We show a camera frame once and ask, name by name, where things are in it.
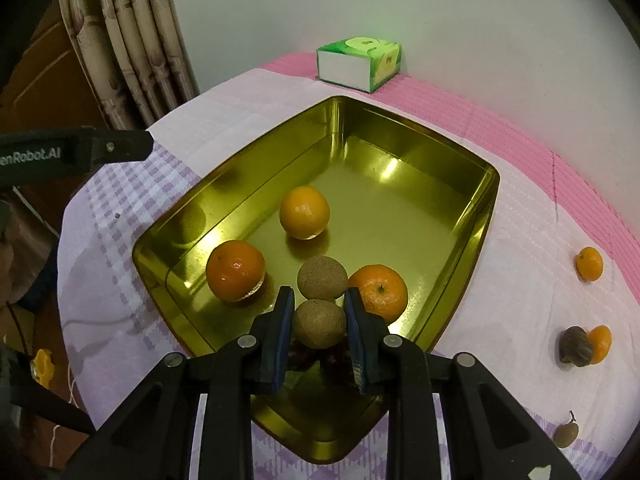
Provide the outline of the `brown round fruit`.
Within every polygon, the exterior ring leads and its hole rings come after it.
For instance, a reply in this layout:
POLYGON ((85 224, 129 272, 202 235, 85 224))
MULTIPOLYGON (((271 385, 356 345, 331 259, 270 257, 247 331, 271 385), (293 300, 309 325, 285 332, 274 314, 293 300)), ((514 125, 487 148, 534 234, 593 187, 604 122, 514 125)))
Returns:
POLYGON ((300 304, 293 314, 293 336, 308 348, 331 348, 345 335, 346 314, 334 302, 309 299, 300 304))
POLYGON ((297 287, 307 299, 333 301, 344 294, 347 284, 344 266, 325 255, 306 260, 297 273, 297 287))

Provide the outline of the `dark mangosteen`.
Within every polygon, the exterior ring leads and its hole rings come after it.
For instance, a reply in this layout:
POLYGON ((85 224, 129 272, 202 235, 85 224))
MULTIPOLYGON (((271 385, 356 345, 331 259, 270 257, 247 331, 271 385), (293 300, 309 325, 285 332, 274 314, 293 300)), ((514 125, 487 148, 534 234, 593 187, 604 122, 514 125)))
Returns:
POLYGON ((559 361, 585 367, 591 364, 593 345, 586 331, 579 326, 570 326, 561 334, 558 343, 559 361))

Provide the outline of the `small brown longan with stem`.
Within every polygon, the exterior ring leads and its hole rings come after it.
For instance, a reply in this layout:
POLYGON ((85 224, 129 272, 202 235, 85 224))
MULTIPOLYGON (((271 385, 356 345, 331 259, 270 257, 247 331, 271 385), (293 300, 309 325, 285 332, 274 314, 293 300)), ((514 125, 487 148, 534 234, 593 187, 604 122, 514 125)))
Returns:
POLYGON ((578 434, 579 425, 574 412, 570 411, 570 420, 556 427, 552 441, 558 448, 568 448, 576 441, 578 434))

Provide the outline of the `small orange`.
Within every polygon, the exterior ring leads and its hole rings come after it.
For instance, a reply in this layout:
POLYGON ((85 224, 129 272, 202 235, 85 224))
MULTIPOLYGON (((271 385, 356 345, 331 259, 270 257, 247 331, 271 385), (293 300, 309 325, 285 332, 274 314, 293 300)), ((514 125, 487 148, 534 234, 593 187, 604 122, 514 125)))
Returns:
POLYGON ((603 273, 603 259, 594 247, 582 248, 575 257, 575 269, 584 282, 595 282, 603 273))
POLYGON ((591 364, 601 363, 610 352, 612 346, 612 333, 606 325, 599 325, 587 334, 593 348, 591 364))

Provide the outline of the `orange mandarin right in tin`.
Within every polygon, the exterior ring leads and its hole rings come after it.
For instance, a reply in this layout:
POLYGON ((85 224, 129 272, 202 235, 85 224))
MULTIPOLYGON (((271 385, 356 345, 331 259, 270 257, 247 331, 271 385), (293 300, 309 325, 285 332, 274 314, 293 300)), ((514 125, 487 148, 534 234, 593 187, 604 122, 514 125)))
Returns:
POLYGON ((408 306, 404 279, 384 264, 363 266, 349 278, 348 287, 358 289, 366 311, 380 316, 387 325, 397 321, 408 306))

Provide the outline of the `orange mandarin in tin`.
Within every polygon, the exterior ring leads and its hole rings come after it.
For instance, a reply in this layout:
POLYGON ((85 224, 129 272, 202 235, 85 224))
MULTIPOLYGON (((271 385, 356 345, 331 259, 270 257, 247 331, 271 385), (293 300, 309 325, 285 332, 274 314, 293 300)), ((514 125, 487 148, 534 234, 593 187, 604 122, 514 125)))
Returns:
POLYGON ((358 289, 366 311, 380 316, 387 325, 397 321, 408 306, 404 279, 384 264, 363 266, 349 278, 348 287, 358 289))
POLYGON ((262 253, 244 240, 218 245, 206 263, 206 278, 213 294, 227 302, 239 302, 260 289, 266 276, 262 253))
POLYGON ((320 235, 329 225, 330 214, 324 195, 309 185, 293 188, 280 203, 281 226, 296 240, 312 240, 320 235))

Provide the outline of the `brown round fruit in tin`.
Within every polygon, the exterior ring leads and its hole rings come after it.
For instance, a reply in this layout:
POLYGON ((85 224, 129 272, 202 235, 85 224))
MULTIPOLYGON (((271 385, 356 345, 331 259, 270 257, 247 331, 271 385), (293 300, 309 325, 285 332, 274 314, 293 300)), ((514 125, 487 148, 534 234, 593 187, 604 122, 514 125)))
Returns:
POLYGON ((306 260, 297 273, 297 287, 307 299, 333 301, 344 294, 347 284, 344 266, 325 255, 306 260))

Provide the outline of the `yellow object on floor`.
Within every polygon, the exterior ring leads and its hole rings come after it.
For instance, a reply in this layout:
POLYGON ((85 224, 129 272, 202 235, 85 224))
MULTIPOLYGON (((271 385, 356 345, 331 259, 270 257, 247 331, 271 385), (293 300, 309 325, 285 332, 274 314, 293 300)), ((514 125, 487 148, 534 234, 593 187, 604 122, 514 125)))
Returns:
POLYGON ((48 349, 39 349, 30 362, 30 370, 32 378, 43 388, 49 389, 55 373, 52 352, 48 349))

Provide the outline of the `gold metal toffee tin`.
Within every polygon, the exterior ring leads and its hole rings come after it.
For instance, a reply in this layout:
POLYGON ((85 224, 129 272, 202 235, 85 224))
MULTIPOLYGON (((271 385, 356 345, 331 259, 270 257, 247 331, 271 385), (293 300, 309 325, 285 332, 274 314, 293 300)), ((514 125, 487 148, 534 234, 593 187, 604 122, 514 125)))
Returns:
POLYGON ((435 130, 349 96, 274 127, 191 185, 136 241, 132 261, 180 344, 219 350, 273 308, 283 286, 334 286, 364 268, 395 271, 408 304, 390 330, 431 349, 472 278, 498 170, 435 130), (229 240, 265 260, 238 302, 207 283, 229 240))

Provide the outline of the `orange mandarin upper in tin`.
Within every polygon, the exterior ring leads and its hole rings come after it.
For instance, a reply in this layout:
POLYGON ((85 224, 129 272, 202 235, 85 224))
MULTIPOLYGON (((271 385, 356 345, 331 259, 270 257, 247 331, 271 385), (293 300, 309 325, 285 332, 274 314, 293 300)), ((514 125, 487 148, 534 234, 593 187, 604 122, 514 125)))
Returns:
POLYGON ((280 203, 281 226, 296 240, 312 240, 320 235, 329 225, 330 214, 324 195, 309 185, 293 188, 280 203))

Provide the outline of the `bamboo pattern curtain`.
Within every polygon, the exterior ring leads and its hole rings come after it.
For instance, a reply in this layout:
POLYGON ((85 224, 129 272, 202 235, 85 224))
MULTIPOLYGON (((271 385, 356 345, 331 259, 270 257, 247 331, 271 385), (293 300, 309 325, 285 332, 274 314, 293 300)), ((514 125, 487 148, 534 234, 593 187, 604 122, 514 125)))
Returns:
POLYGON ((58 0, 102 113, 120 130, 153 125, 198 95, 172 0, 58 0))

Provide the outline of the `orange mandarin lower in tin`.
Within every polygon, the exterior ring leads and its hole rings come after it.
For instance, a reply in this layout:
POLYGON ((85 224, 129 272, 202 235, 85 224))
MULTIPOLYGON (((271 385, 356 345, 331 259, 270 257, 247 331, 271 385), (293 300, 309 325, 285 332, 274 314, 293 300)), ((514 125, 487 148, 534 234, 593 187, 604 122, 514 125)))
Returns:
POLYGON ((213 294, 227 302, 239 302, 260 289, 266 276, 262 253, 244 240, 218 245, 206 263, 206 278, 213 294))

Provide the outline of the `pink purple checked tablecloth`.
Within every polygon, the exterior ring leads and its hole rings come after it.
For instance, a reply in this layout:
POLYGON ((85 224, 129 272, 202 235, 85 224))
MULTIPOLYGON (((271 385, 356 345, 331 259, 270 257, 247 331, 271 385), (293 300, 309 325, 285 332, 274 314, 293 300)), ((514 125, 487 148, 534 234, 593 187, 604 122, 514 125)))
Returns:
MULTIPOLYGON (((131 260, 134 240, 189 186, 245 144, 335 93, 310 53, 294 53, 209 89, 157 122, 145 162, 102 168, 67 206, 58 248, 66 351, 96 424, 178 346, 131 260)), ((639 421, 639 241, 554 151, 475 103, 407 75, 371 101, 434 127, 499 171, 497 208, 462 303, 436 350, 475 354, 544 431, 573 411, 566 457, 600 479, 639 421), (603 273, 575 257, 594 247, 603 273), (570 326, 612 333, 608 356, 559 361, 570 326)))

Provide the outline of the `green white tissue box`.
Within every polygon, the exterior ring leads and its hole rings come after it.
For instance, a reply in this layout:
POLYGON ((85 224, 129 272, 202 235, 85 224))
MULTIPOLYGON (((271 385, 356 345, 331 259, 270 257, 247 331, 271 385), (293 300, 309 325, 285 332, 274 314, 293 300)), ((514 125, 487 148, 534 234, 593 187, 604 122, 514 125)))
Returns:
POLYGON ((400 69, 398 42, 356 36, 316 50, 318 78, 367 93, 375 92, 400 69))

